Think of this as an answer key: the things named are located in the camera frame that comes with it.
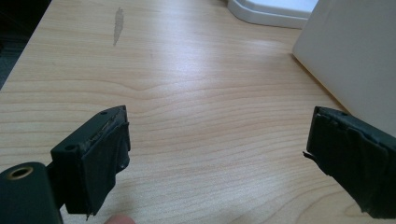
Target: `wooden desk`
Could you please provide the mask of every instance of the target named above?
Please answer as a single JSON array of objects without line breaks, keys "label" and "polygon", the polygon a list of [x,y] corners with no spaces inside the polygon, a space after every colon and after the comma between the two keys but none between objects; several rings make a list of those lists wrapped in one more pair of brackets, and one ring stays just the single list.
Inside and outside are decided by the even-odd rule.
[{"label": "wooden desk", "polygon": [[0,93],[1,171],[126,105],[132,163],[88,223],[393,223],[303,158],[314,106],[339,105],[293,59],[300,31],[226,4],[53,0]]}]

